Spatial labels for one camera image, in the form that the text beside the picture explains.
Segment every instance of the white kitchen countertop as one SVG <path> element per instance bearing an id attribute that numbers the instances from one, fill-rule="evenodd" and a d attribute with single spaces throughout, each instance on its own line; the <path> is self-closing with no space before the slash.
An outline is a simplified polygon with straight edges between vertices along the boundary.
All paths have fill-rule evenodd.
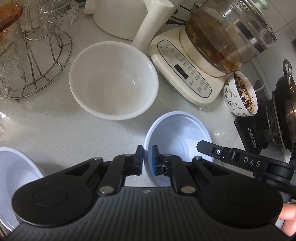
<path id="1" fill-rule="evenodd" d="M 41 92 L 19 102 L 0 100 L 0 145 L 24 152 L 48 175 L 95 156 L 110 161 L 116 155 L 134 153 L 158 117 L 180 110 L 200 119 L 213 143 L 244 149 L 234 126 L 235 116 L 225 109 L 220 95 L 205 107 L 193 105 L 161 74 L 157 98 L 144 114 L 130 120 L 111 121 L 86 112 L 71 94 L 69 69 L 83 49 L 109 40 L 131 43 L 102 31 L 81 8 L 80 32 L 74 38 L 71 59 L 61 75 Z M 142 176 L 128 177 L 126 185 L 152 186 L 152 183 L 143 169 Z"/>

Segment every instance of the white bowl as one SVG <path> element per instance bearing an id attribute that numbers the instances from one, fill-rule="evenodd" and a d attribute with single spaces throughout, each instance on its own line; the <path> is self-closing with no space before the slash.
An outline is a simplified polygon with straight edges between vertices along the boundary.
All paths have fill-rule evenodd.
<path id="1" fill-rule="evenodd" d="M 235 77 L 241 78 L 245 88 L 237 86 Z M 258 111 L 258 102 L 255 90 L 246 75 L 237 70 L 231 74 L 221 91 L 221 97 L 226 109 L 238 116 L 253 116 Z"/>
<path id="2" fill-rule="evenodd" d="M 0 147 L 0 221 L 8 230 L 19 225 L 11 207 L 13 194 L 21 186 L 40 178 L 43 178 L 42 173 L 24 153 Z"/>
<path id="3" fill-rule="evenodd" d="M 201 140 L 212 142 L 203 123 L 195 116 L 183 111 L 173 111 L 159 117 L 150 127 L 144 142 L 144 165 L 150 180 L 156 186 L 170 186 L 166 176 L 155 176 L 152 172 L 152 147 L 158 146 L 160 154 L 177 155 L 183 161 L 192 162 L 195 156 L 213 162 L 214 158 L 197 151 Z"/>
<path id="4" fill-rule="evenodd" d="M 157 72 L 147 56 L 128 44 L 113 41 L 81 51 L 71 65 L 69 84 L 82 108 L 108 120 L 142 114 L 158 92 Z"/>

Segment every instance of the digital display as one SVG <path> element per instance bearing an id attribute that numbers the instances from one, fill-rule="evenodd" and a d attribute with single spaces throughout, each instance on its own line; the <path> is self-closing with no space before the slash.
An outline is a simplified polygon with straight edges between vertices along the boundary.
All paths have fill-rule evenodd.
<path id="1" fill-rule="evenodd" d="M 185 73 L 185 71 L 178 65 L 176 64 L 174 68 L 183 76 L 184 79 L 188 78 L 188 75 Z"/>

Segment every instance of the black cable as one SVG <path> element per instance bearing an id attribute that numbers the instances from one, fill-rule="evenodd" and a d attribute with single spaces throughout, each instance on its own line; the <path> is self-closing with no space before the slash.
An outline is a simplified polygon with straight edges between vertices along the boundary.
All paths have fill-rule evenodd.
<path id="1" fill-rule="evenodd" d="M 185 21 L 185 20 L 183 20 L 183 19 L 180 19 L 180 18 L 177 18 L 177 17 L 175 17 L 175 16 L 171 16 L 171 18 L 176 19 L 176 20 L 181 21 L 181 22 L 184 22 L 184 23 L 187 22 L 187 21 Z"/>
<path id="2" fill-rule="evenodd" d="M 176 21 L 171 20 L 171 19 L 169 19 L 165 24 L 177 24 L 177 25 L 182 25 L 182 26 L 185 25 L 184 23 L 179 23 L 179 22 L 176 22 Z"/>
<path id="3" fill-rule="evenodd" d="M 188 8 L 186 8 L 186 7 L 183 7 L 183 6 L 181 6 L 181 5 L 180 5 L 180 7 L 181 7 L 181 8 L 183 8 L 183 9 L 186 9 L 187 11 L 189 11 L 189 12 L 190 12 L 190 10 L 189 10 Z"/>

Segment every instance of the control panel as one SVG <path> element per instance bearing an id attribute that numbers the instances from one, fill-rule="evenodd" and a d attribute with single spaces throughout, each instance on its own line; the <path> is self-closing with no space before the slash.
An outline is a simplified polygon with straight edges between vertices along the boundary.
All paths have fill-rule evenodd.
<path id="1" fill-rule="evenodd" d="M 168 40 L 162 40 L 157 44 L 161 56 L 172 70 L 187 84 L 196 94 L 202 98 L 208 98 L 212 88 L 200 75 L 189 60 Z"/>

